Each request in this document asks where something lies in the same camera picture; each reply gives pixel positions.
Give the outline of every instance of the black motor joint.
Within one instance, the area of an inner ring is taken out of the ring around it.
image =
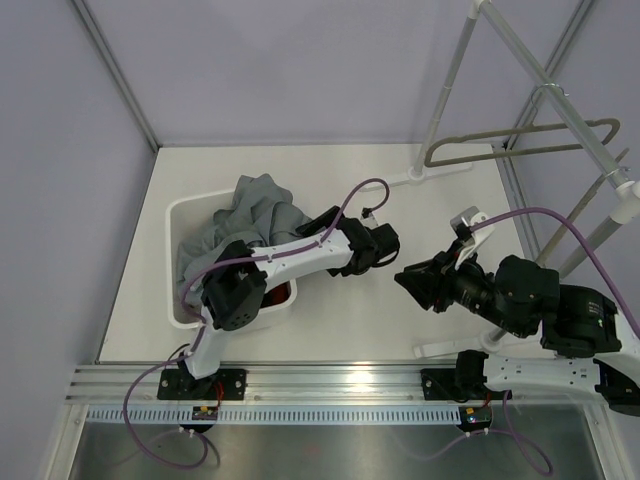
[[[456,270],[460,240],[431,260],[396,274],[425,310],[440,313],[458,303],[516,337],[535,335],[542,323],[543,348],[566,357],[592,357],[621,348],[615,304],[596,290],[560,285],[556,270],[509,255],[495,275],[485,273],[477,254]]]
[[[484,272],[477,254],[456,270],[462,246],[455,241],[433,259],[406,267],[396,274],[396,282],[425,310],[440,313],[458,303],[517,337],[535,334],[541,320],[555,315],[558,272],[510,255],[494,275]]]
[[[315,235],[322,229],[329,228],[339,211],[337,206],[331,207],[319,217],[298,227],[296,232],[303,237]],[[365,209],[363,216],[369,215],[371,215],[371,211]],[[336,229],[340,230],[349,240],[349,248],[353,251],[353,256],[344,267],[328,270],[332,276],[362,275],[370,268],[389,265],[400,252],[398,234],[388,223],[369,228],[365,227],[357,218],[341,215]]]

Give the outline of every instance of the gray cloth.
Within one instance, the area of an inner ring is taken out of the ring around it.
[[[293,194],[280,188],[271,175],[241,176],[230,210],[218,210],[196,234],[178,246],[176,287],[213,265],[231,242],[242,240],[249,247],[282,245],[300,237],[295,229],[310,219],[292,205]],[[187,302],[199,305],[202,287],[187,294]]]

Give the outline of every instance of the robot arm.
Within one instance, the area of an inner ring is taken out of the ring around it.
[[[451,247],[405,268],[396,282],[425,310],[440,313],[458,303],[516,337],[535,335],[542,324],[541,346],[556,358],[461,352],[457,387],[469,397],[487,390],[599,394],[613,410],[640,415],[640,342],[616,305],[596,290],[561,285],[555,270],[514,255],[502,260],[495,275],[485,273],[471,224],[465,214],[452,222],[458,239]]]
[[[331,276],[362,275],[396,258],[400,250],[398,235],[389,224],[377,226],[366,209],[363,221],[342,216],[321,242],[325,233],[318,232],[328,228],[338,212],[338,207],[332,207],[299,227],[297,232],[304,237],[300,240],[255,249],[238,241],[224,250],[218,261],[246,257],[257,260],[229,265],[204,277],[201,315],[206,324],[198,348],[185,360],[186,370],[195,380],[218,371],[229,339],[256,320],[265,294],[273,288],[323,270]]]

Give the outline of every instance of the purple cable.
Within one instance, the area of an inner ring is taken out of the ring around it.
[[[318,242],[312,242],[312,243],[309,243],[308,245],[304,245],[304,246],[296,248],[294,250],[289,250],[288,252],[276,253],[271,258],[290,257],[292,255],[297,255],[299,253],[303,253],[303,252],[307,252],[309,250],[312,250],[312,249],[316,248],[318,245],[322,244],[329,237],[329,235],[331,235],[331,233],[333,233],[333,231],[336,229],[336,225],[338,224],[338,221],[340,220],[340,217],[342,216],[342,214],[344,213],[345,209],[349,205],[349,202],[351,201],[353,196],[356,193],[358,193],[358,191],[362,187],[364,187],[365,185],[368,185],[370,183],[380,183],[380,184],[382,184],[382,186],[385,189],[385,195],[384,195],[384,198],[382,199],[382,201],[378,205],[376,205],[375,207],[370,208],[369,210],[371,212],[374,212],[374,211],[378,210],[380,207],[382,207],[385,203],[387,203],[387,200],[389,200],[389,195],[391,193],[391,189],[389,188],[389,184],[385,180],[383,180],[382,178],[369,178],[368,180],[360,182],[358,185],[356,185],[351,190],[351,192],[349,192],[349,195],[347,195],[347,198],[344,199],[344,202],[342,202],[342,206],[340,207],[340,210],[338,210],[338,213],[335,216],[335,218],[333,219],[333,222],[331,222],[331,225],[329,226],[329,228],[324,232],[322,237],[320,237],[320,242],[319,243]],[[222,260],[220,262],[216,262],[213,265],[210,265],[210,266],[208,266],[206,268],[203,268],[198,273],[196,273],[185,284],[185,286],[183,287],[182,295],[180,296],[180,306],[182,307],[182,309],[188,315],[190,315],[192,317],[195,317],[195,318],[199,319],[201,322],[205,323],[206,322],[205,318],[202,315],[200,315],[198,312],[194,311],[189,306],[189,304],[187,304],[187,301],[186,301],[187,293],[189,292],[191,287],[198,280],[200,280],[202,277],[204,277],[208,273],[211,273],[214,270],[217,270],[218,268],[228,267],[230,265],[240,265],[240,264],[243,264],[243,263],[264,262],[264,261],[269,261],[269,260],[270,260],[270,258],[269,258],[268,255],[261,255],[259,257],[232,258],[232,259],[229,259],[229,260]]]
[[[351,192],[349,192],[349,195],[347,195],[347,198],[345,198],[344,202],[342,203],[342,206],[340,207],[340,210],[338,211],[338,214],[336,215],[336,217],[333,219],[333,222],[331,223],[329,228],[326,230],[324,235],[320,238],[320,242],[313,242],[313,243],[310,243],[310,244],[305,245],[303,247],[296,248],[294,250],[289,250],[288,252],[282,252],[282,253],[279,253],[279,254],[275,254],[271,258],[290,257],[292,255],[297,255],[299,253],[303,253],[303,252],[309,251],[309,250],[317,247],[318,245],[322,244],[327,239],[327,237],[329,237],[329,235],[331,235],[331,233],[335,230],[336,225],[338,224],[338,221],[340,220],[340,217],[342,216],[344,210],[347,208],[347,205],[349,205],[349,202],[351,201],[353,196],[358,192],[358,190],[360,190],[362,187],[364,187],[365,185],[368,185],[370,183],[381,183],[382,186],[385,189],[385,196],[384,196],[384,199],[382,200],[382,202],[380,202],[375,207],[371,208],[370,211],[373,212],[375,210],[378,210],[380,207],[382,207],[385,203],[387,203],[387,200],[389,200],[389,194],[390,194],[389,184],[387,182],[385,182],[381,178],[370,178],[368,180],[365,180],[364,182],[361,182],[358,185],[356,185],[353,188],[353,190],[351,190]],[[269,260],[270,260],[270,257],[268,255],[261,255],[259,257],[232,258],[232,259],[229,259],[229,260],[222,260],[220,262],[216,262],[213,265],[210,265],[209,267],[200,270],[184,286],[182,295],[180,296],[180,305],[181,305],[181,307],[183,308],[183,310],[188,315],[198,318],[203,324],[206,323],[206,319],[202,315],[200,315],[198,312],[194,311],[186,302],[187,293],[189,292],[191,287],[198,280],[200,280],[202,277],[204,277],[206,274],[208,274],[208,273],[210,273],[210,272],[212,272],[212,271],[214,271],[214,270],[216,270],[218,268],[227,267],[227,266],[230,266],[230,265],[240,265],[240,264],[243,264],[243,263],[263,262],[263,261],[269,261]],[[212,448],[213,451],[215,452],[216,457],[218,459],[218,464],[220,463],[220,455],[218,454],[215,446],[209,441],[208,438],[206,438],[204,435],[202,435],[202,434],[200,434],[198,432],[194,432],[195,435],[198,437],[198,439],[202,442],[202,444],[204,446],[204,452],[202,454],[202,458],[200,458],[200,460],[198,460],[196,463],[185,465],[185,464],[181,464],[181,463],[170,462],[168,460],[165,460],[162,457],[159,457],[158,455],[153,453],[151,450],[149,450],[144,445],[144,443],[142,443],[140,438],[138,438],[138,435],[136,434],[135,430],[133,429],[133,426],[131,425],[131,421],[129,419],[129,412],[128,412],[129,399],[131,398],[131,394],[133,393],[133,390],[138,386],[138,384],[142,381],[142,379],[144,377],[146,377],[150,373],[152,373],[152,372],[154,372],[154,371],[156,371],[156,370],[158,370],[160,368],[166,367],[168,365],[177,364],[178,362],[181,362],[182,360],[186,360],[190,355],[192,355],[193,352],[195,352],[195,350],[200,345],[200,342],[202,340],[203,335],[204,335],[204,327],[200,328],[200,330],[198,331],[198,335],[196,336],[196,339],[193,342],[193,346],[191,347],[191,350],[189,351],[189,353],[187,355],[182,355],[182,356],[180,356],[180,357],[178,357],[178,358],[176,358],[174,360],[168,360],[166,362],[162,362],[162,363],[160,363],[158,365],[155,365],[155,366],[149,368],[145,372],[143,372],[138,378],[136,378],[134,380],[134,382],[129,387],[129,390],[127,390],[127,394],[125,395],[124,402],[122,404],[122,415],[123,415],[123,418],[124,418],[124,423],[125,423],[125,425],[127,427],[127,430],[129,430],[129,433],[131,434],[131,437],[133,438],[133,441],[135,442],[136,446],[140,449],[140,451],[142,453],[144,453],[147,457],[149,457],[152,460],[155,460],[155,461],[161,463],[162,465],[165,465],[167,467],[177,468],[179,470],[193,470],[195,468],[198,468],[206,460],[207,454],[209,453],[209,448]],[[128,457],[124,461],[128,461],[131,458],[132,458],[132,456]]]
[[[571,233],[573,233],[573,236],[576,237],[576,239],[584,249],[587,256],[593,262],[593,265],[596,267],[596,270],[598,270],[598,273],[600,274],[604,282],[609,287],[609,290],[611,290],[611,293],[613,294],[616,301],[618,302],[618,305],[620,305],[620,310],[622,310],[622,313],[627,318],[627,322],[631,326],[633,333],[635,333],[636,337],[640,338],[640,325],[638,325],[635,318],[633,317],[633,314],[631,313],[631,309],[627,305],[627,302],[624,301],[624,298],[620,293],[620,290],[618,290],[618,287],[616,287],[616,284],[613,283],[613,280],[611,280],[611,277],[605,270],[604,266],[602,265],[602,263],[600,263],[600,260],[596,256],[595,251],[591,248],[587,239],[582,236],[582,234],[576,228],[576,226],[573,223],[571,223],[569,220],[567,220],[565,217],[560,215],[558,212],[555,212],[553,210],[550,210],[548,208],[543,208],[543,207],[520,208],[518,210],[513,210],[511,212],[497,215],[484,222],[471,225],[470,230],[472,232],[475,232],[476,230],[480,230],[481,228],[488,227],[489,225],[493,225],[494,223],[501,222],[508,218],[517,217],[520,215],[526,215],[528,213],[541,213],[543,215],[548,215],[550,217],[553,217],[556,220],[558,220],[560,223],[562,223],[565,227],[567,227],[567,229],[570,230]]]
[[[506,432],[503,430],[498,430],[498,431],[493,430],[493,431],[496,433],[502,433],[504,435],[511,435],[515,440],[516,445],[520,449],[520,453],[522,453],[522,456],[527,460],[527,462],[529,462],[529,465],[531,465],[531,468],[533,468],[536,472],[538,472],[543,477],[552,477],[553,471],[554,471],[553,464],[551,463],[551,460],[549,459],[549,457],[542,451],[542,448],[540,448],[539,445],[537,445],[532,440],[529,440],[524,435],[520,435],[519,433],[517,433],[513,428],[513,423],[511,423],[511,418],[509,417],[509,407],[507,406],[507,399],[509,398],[510,395],[511,395],[511,390],[507,390],[504,393],[504,396],[502,397],[502,410],[504,411],[504,419],[507,421],[507,427],[509,428],[509,430]],[[529,452],[527,452],[527,449],[524,448],[523,443],[528,443],[540,454],[542,459],[547,464],[547,470],[543,470],[533,461],[533,458],[531,458],[531,455],[529,455]]]
[[[147,375],[149,375],[150,373],[155,372],[156,370],[162,368],[162,367],[166,367],[167,365],[172,365],[174,363],[178,363],[181,362],[182,360],[185,360],[187,358],[186,355],[182,355],[174,360],[168,360],[166,362],[162,362],[158,365],[154,365],[153,367],[149,368],[148,370],[145,370],[138,378],[136,378],[133,383],[131,384],[131,386],[129,387],[129,390],[127,390],[127,394],[124,396],[124,402],[122,403],[122,416],[124,418],[124,424],[127,427],[127,430],[129,431],[129,433],[131,434],[131,438],[133,439],[133,442],[136,444],[136,446],[140,449],[140,451],[142,453],[144,453],[147,457],[151,458],[152,460],[155,460],[156,462],[166,466],[166,467],[171,467],[171,468],[176,468],[178,470],[193,470],[195,468],[198,468],[200,465],[202,465],[204,463],[204,461],[207,459],[207,455],[209,453],[209,446],[207,444],[207,438],[198,433],[198,432],[194,432],[194,435],[196,435],[196,437],[198,437],[198,440],[200,440],[202,442],[202,445],[204,447],[204,451],[202,452],[202,457],[200,457],[200,460],[198,460],[195,463],[190,463],[190,464],[183,464],[183,463],[176,463],[176,462],[171,462],[169,460],[165,460],[162,457],[159,457],[158,455],[156,455],[155,453],[153,453],[151,450],[149,450],[144,443],[142,443],[142,440],[140,440],[140,438],[138,438],[138,435],[136,434],[136,431],[133,429],[133,425],[131,425],[131,420],[129,419],[129,399],[131,398],[131,394],[133,393],[133,390],[138,386],[138,384],[142,381],[142,379],[144,377],[146,377]]]
[[[527,460],[529,465],[531,465],[531,467],[538,474],[540,474],[540,475],[542,475],[544,477],[553,476],[554,468],[553,468],[553,464],[551,463],[551,459],[547,456],[546,453],[544,453],[544,451],[542,450],[542,447],[540,447],[540,445],[535,443],[533,440],[525,437],[524,435],[521,435],[521,434],[519,434],[519,433],[514,431],[513,426],[510,423],[511,420],[509,419],[508,414],[506,413],[507,412],[507,410],[506,410],[506,400],[503,400],[503,402],[504,402],[503,405],[504,405],[504,408],[505,408],[505,418],[507,419],[507,424],[509,425],[509,430],[499,430],[499,429],[496,429],[496,428],[492,428],[492,429],[489,429],[488,432],[486,432],[486,433],[483,430],[477,430],[475,432],[470,432],[469,436],[461,435],[461,436],[459,436],[457,438],[454,438],[447,445],[445,445],[443,448],[441,448],[436,453],[433,453],[431,455],[421,455],[419,453],[415,453],[415,452],[412,452],[411,450],[409,450],[407,447],[405,447],[402,444],[402,442],[400,441],[400,439],[398,438],[396,433],[393,431],[393,429],[391,429],[391,436],[393,437],[396,445],[400,448],[400,450],[403,451],[403,453],[407,457],[412,458],[413,460],[416,460],[418,462],[431,462],[433,460],[436,460],[436,459],[442,457],[449,450],[451,450],[453,447],[455,447],[457,444],[459,444],[460,442],[462,442],[464,440],[467,440],[468,438],[477,437],[479,435],[493,435],[493,434],[506,435],[506,436],[509,436],[509,437],[511,437],[511,438],[513,438],[515,440],[516,445],[518,445],[518,448],[522,452],[522,455],[524,456],[524,458]],[[547,470],[546,471],[541,469],[540,467],[538,467],[538,465],[536,465],[536,463],[533,461],[533,459],[531,458],[529,453],[525,450],[523,444],[529,445],[536,452],[538,452],[538,454],[542,457],[542,459],[547,464]]]
[[[158,442],[159,440],[162,440],[165,437],[169,437],[171,435],[180,434],[180,433],[186,433],[186,432],[185,431],[180,432],[179,430],[169,430],[168,432],[162,432],[162,433],[156,435],[155,437],[153,437],[151,440],[149,440],[149,443],[156,443],[156,442]],[[194,435],[196,435],[198,437],[198,439],[200,441],[202,441],[202,438],[200,437],[200,435],[202,435],[202,434],[200,434],[198,432],[194,432]],[[206,441],[206,443],[209,446],[209,448],[211,449],[211,451],[213,451],[214,455],[216,456],[217,466],[220,466],[220,453],[218,452],[218,449],[216,448],[216,446],[213,444],[213,442],[211,440],[209,440],[204,435],[202,435],[202,437]],[[101,457],[99,457],[99,458],[100,458],[101,461],[104,462],[104,464],[105,464],[105,466],[107,468],[116,468],[116,467],[119,467],[119,466],[124,465],[125,463],[129,462],[130,460],[135,458],[140,453],[142,453],[142,450],[138,449],[135,452],[127,455],[126,457],[124,457],[122,460],[118,460],[116,462],[109,462],[109,461],[106,461],[104,458],[101,458]]]

